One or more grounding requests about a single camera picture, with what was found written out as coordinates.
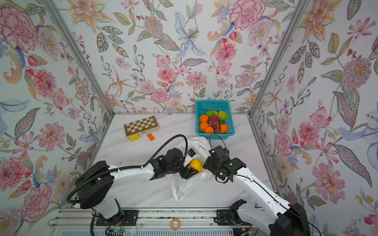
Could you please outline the wooden chess board box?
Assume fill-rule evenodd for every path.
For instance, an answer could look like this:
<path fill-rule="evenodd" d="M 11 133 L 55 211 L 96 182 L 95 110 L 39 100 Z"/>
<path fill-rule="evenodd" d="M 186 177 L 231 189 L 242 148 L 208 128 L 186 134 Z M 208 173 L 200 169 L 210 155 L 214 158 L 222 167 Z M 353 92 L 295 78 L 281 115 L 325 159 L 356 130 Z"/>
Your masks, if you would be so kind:
<path fill-rule="evenodd" d="M 159 124 L 155 116 L 143 118 L 124 125 L 124 130 L 127 138 L 136 134 L 146 134 L 157 129 L 159 129 Z"/>

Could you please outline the green round fruit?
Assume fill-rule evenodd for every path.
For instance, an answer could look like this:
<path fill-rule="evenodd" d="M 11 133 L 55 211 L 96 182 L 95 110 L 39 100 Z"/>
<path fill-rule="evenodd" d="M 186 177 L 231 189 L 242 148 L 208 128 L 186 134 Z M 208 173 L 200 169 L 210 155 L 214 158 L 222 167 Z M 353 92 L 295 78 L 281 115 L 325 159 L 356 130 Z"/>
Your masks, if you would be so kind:
<path fill-rule="evenodd" d="M 214 116 L 216 113 L 215 113 L 215 111 L 207 111 L 206 112 L 206 116 L 208 117 L 208 118 L 211 118 L 212 116 Z"/>

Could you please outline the yellow foam block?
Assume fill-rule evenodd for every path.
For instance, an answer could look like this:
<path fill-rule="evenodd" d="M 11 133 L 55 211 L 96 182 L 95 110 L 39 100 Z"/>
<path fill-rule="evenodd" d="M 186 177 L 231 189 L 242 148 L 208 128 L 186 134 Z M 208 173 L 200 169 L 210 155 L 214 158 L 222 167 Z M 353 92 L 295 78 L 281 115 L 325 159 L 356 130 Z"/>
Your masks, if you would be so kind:
<path fill-rule="evenodd" d="M 131 142 L 136 141 L 139 139 L 139 135 L 138 134 L 131 135 L 129 136 L 129 139 Z"/>

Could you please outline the orange fruit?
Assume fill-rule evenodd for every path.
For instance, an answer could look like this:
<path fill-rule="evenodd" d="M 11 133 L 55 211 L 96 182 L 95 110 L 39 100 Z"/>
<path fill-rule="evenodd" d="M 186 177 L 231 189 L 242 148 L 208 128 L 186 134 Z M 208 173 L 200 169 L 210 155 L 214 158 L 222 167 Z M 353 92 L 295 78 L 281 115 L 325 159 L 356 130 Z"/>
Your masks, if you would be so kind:
<path fill-rule="evenodd" d="M 227 126 L 227 124 L 221 124 L 219 126 L 219 133 L 220 134 L 227 134 L 228 133 L 228 126 Z"/>
<path fill-rule="evenodd" d="M 199 117 L 199 122 L 200 123 L 207 123 L 209 121 L 209 117 L 207 115 L 201 115 Z"/>
<path fill-rule="evenodd" d="M 213 127 L 208 126 L 207 128 L 204 129 L 204 133 L 206 133 L 206 134 L 214 134 L 215 130 L 214 130 Z"/>
<path fill-rule="evenodd" d="M 209 127 L 209 124 L 207 123 L 207 122 L 202 122 L 202 123 L 200 123 L 200 125 L 199 125 L 199 129 L 200 129 L 200 131 L 201 132 L 205 132 L 205 130 L 206 130 L 206 128 L 208 128 Z"/>

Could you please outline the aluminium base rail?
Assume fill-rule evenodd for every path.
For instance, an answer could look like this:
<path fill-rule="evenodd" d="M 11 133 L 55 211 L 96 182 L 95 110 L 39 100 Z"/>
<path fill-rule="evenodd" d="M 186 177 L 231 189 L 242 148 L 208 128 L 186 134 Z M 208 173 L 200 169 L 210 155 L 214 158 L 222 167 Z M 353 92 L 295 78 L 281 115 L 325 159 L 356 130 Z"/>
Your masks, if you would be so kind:
<path fill-rule="evenodd" d="M 218 208 L 126 208 L 126 219 L 120 220 L 114 229 L 123 228 L 165 228 L 179 226 L 180 229 L 187 228 L 247 228 L 256 224 L 244 223 L 235 225 L 232 221 L 225 223 L 220 221 L 221 215 L 217 213 Z M 92 210 L 67 208 L 58 211 L 57 215 L 51 219 L 47 225 L 51 229 L 58 228 L 84 228 L 91 226 L 93 218 Z"/>

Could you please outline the red dragon fruit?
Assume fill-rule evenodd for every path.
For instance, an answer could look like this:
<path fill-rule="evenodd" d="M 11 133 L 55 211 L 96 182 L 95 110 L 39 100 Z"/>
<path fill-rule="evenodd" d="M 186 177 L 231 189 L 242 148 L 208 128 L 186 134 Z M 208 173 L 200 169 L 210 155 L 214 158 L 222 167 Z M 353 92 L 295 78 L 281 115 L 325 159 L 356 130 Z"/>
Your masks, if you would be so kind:
<path fill-rule="evenodd" d="M 221 124 L 221 120 L 218 118 L 217 115 L 214 115 L 211 118 L 209 118 L 209 125 L 214 128 L 215 133 L 219 133 L 219 126 Z"/>

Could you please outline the aluminium corner post right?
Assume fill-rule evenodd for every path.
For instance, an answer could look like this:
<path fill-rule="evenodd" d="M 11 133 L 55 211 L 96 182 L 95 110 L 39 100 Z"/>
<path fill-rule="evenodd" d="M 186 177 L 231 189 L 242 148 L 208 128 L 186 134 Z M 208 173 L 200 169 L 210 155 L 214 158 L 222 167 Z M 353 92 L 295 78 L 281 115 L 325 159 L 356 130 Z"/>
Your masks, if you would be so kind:
<path fill-rule="evenodd" d="M 251 107 L 251 110 L 248 113 L 249 118 L 252 118 L 253 115 L 255 115 L 258 112 L 259 105 L 262 102 L 262 99 L 264 98 L 265 91 L 267 87 L 269 86 L 276 70 L 278 69 L 282 58 L 284 57 L 285 52 L 287 51 L 289 44 L 292 40 L 292 37 L 299 25 L 299 21 L 302 19 L 303 15 L 305 14 L 305 10 L 307 6 L 309 5 L 309 1 L 298 1 L 297 7 L 293 11 L 293 16 L 288 24 L 288 27 L 286 29 L 286 34 L 283 37 L 276 54 L 273 57 L 272 63 L 270 68 L 268 69 L 266 77 L 262 81 L 262 85 L 259 88 L 257 97 L 255 99 L 255 102 L 253 106 Z"/>

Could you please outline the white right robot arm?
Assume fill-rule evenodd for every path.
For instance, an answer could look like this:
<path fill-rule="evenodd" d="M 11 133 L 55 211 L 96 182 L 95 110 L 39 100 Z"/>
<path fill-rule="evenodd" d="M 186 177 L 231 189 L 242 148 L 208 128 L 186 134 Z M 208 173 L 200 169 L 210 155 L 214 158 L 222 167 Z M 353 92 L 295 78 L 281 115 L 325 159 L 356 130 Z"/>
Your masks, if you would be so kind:
<path fill-rule="evenodd" d="M 250 224 L 270 236 L 310 236 L 305 209 L 291 204 L 264 185 L 239 158 L 231 159 L 227 148 L 209 151 L 203 165 L 216 178 L 242 188 L 257 204 L 240 199 L 229 207 L 225 220 L 234 225 Z"/>

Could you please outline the orange toy brick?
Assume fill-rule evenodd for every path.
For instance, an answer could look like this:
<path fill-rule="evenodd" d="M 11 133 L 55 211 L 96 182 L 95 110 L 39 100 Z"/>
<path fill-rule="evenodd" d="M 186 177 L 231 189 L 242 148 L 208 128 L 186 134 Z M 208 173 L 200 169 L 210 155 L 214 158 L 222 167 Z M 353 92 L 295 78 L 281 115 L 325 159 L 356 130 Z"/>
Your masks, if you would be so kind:
<path fill-rule="evenodd" d="M 149 133 L 149 134 L 147 135 L 147 137 L 149 138 L 149 140 L 150 140 L 151 142 L 155 140 L 155 137 L 154 137 L 151 133 Z"/>

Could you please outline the yellow fruit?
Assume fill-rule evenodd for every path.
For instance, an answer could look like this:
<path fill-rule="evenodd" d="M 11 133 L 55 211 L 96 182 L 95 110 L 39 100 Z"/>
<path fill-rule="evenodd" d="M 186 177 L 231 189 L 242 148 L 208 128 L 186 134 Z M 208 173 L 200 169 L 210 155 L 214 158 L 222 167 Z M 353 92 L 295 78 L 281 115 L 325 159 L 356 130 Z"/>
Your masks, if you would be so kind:
<path fill-rule="evenodd" d="M 200 173 L 200 172 L 202 172 L 202 169 L 203 169 L 203 163 L 198 159 L 193 159 L 189 163 L 189 168 L 194 169 L 194 170 L 196 170 Z"/>

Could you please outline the aluminium corner post left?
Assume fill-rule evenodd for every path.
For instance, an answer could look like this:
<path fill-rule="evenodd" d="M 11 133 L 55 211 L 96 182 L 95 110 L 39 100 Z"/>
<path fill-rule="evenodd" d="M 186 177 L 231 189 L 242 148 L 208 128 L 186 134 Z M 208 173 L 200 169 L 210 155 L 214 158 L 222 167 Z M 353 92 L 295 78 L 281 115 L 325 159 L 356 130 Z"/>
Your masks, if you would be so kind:
<path fill-rule="evenodd" d="M 100 100 L 103 109 L 108 113 L 110 118 L 113 118 L 115 115 L 114 110 L 111 108 L 107 98 L 105 97 L 104 92 L 99 86 L 99 83 L 95 75 L 93 74 L 90 66 L 88 65 L 83 54 L 81 53 L 81 50 L 77 45 L 71 31 L 69 30 L 63 17 L 59 13 L 57 6 L 53 3 L 53 1 L 42 0 L 41 3 L 45 7 L 46 11 L 49 13 L 53 22 L 57 24 L 59 32 L 63 35 L 63 39 L 67 42 L 69 48 L 72 50 L 75 60 L 77 61 L 78 65 L 83 70 L 84 74 L 89 80 L 89 83 L 91 84 L 94 92 L 97 94 L 97 97 Z"/>

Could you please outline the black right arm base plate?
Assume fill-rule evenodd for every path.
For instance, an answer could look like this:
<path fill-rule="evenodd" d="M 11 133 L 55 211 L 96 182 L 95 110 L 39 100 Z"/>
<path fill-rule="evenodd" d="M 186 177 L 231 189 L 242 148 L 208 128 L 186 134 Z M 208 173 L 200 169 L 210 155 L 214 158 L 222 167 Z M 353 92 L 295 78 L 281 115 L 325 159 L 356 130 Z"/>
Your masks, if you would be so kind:
<path fill-rule="evenodd" d="M 247 201 L 239 199 L 238 201 L 234 202 L 228 209 L 216 210 L 216 217 L 214 218 L 214 222 L 218 226 L 253 226 L 252 223 L 242 221 L 237 212 L 237 210 L 246 203 Z"/>

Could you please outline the teal plastic basket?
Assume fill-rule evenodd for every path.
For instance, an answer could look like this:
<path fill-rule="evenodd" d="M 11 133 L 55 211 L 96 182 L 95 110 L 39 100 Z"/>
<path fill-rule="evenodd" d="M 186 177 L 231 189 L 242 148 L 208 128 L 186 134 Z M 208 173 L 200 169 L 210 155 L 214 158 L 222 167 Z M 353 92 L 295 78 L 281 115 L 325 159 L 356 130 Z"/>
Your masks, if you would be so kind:
<path fill-rule="evenodd" d="M 231 109 L 226 101 L 199 100 L 195 105 L 197 135 L 206 139 L 227 139 L 235 134 Z"/>

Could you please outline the aluminium corner post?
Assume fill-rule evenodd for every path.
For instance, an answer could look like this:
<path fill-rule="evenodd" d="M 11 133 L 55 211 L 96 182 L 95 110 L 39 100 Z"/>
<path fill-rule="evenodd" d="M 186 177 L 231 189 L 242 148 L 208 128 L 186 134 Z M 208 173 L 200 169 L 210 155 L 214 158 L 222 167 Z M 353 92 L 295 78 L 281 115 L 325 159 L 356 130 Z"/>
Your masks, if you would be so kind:
<path fill-rule="evenodd" d="M 81 53 L 81 50 L 77 45 L 71 31 L 69 30 L 63 17 L 59 13 L 57 6 L 53 3 L 53 1 L 42 0 L 41 3 L 45 7 L 46 11 L 49 13 L 53 22 L 57 24 L 59 32 L 63 35 L 63 39 L 67 42 L 69 48 L 72 50 L 75 60 L 77 61 L 78 65 L 83 70 L 84 74 L 89 80 L 89 83 L 91 84 L 94 92 L 97 94 L 97 97 L 100 100 L 103 109 L 108 113 L 110 118 L 113 118 L 115 115 L 114 110 L 111 108 L 107 98 L 105 97 L 104 92 L 99 86 L 99 83 L 95 75 L 93 74 L 90 66 L 88 65 L 83 54 Z"/>
<path fill-rule="evenodd" d="M 262 81 L 262 85 L 259 88 L 257 97 L 255 99 L 255 102 L 253 106 L 251 107 L 251 110 L 248 113 L 249 118 L 252 118 L 253 115 L 255 115 L 258 112 L 259 105 L 262 102 L 262 99 L 264 98 L 265 91 L 267 87 L 269 86 L 276 70 L 278 69 L 282 58 L 284 57 L 285 52 L 287 51 L 289 44 L 292 40 L 292 37 L 299 25 L 299 21 L 302 19 L 303 15 L 305 14 L 305 10 L 307 6 L 309 5 L 309 1 L 298 1 L 297 7 L 293 11 L 293 16 L 288 24 L 288 27 L 286 29 L 286 34 L 283 37 L 276 54 L 273 57 L 272 63 L 270 68 L 268 69 L 266 77 Z"/>

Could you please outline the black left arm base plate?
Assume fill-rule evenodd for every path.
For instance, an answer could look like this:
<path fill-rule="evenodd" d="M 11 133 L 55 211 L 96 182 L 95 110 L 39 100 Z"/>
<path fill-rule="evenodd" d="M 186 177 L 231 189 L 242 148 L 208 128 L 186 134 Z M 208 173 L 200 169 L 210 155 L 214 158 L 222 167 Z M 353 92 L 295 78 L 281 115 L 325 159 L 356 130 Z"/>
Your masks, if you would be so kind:
<path fill-rule="evenodd" d="M 102 214 L 99 214 L 95 225 L 96 226 L 136 226 L 138 220 L 138 210 L 124 210 L 117 204 L 118 211 L 114 216 L 106 219 Z"/>

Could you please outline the translucent white plastic bag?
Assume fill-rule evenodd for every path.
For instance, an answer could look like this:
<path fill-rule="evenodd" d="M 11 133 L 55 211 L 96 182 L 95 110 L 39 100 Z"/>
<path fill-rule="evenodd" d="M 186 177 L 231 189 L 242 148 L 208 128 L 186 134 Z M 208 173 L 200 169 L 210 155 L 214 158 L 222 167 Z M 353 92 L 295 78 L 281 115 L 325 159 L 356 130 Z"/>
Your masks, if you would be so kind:
<path fill-rule="evenodd" d="M 204 137 L 194 137 L 182 142 L 178 149 L 188 148 L 184 161 L 184 173 L 169 176 L 170 186 L 176 202 L 181 202 L 193 189 L 204 184 L 211 172 L 203 168 L 209 157 L 210 143 Z"/>

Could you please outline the beige tape roll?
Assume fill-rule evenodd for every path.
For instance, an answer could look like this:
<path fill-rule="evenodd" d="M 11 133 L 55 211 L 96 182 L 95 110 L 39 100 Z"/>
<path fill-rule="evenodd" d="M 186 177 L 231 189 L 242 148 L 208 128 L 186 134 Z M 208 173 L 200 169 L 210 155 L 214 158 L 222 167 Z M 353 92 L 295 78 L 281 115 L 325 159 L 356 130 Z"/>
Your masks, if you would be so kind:
<path fill-rule="evenodd" d="M 178 231 L 181 228 L 181 222 L 179 219 L 174 218 L 170 222 L 170 228 L 172 231 Z"/>

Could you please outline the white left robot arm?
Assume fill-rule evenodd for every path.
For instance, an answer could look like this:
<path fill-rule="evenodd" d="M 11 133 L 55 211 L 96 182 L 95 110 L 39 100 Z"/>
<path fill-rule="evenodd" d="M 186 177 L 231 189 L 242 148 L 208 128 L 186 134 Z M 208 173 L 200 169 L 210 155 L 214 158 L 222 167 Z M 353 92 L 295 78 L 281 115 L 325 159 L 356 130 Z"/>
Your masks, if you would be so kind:
<path fill-rule="evenodd" d="M 121 206 L 111 191 L 116 187 L 138 181 L 152 181 L 169 174 L 178 174 L 188 180 L 202 171 L 203 164 L 195 159 L 194 150 L 183 154 L 170 149 L 166 155 L 153 158 L 144 165 L 111 167 L 105 161 L 92 166 L 75 183 L 78 205 L 81 209 L 93 209 L 107 220 L 119 221 L 123 217 Z"/>

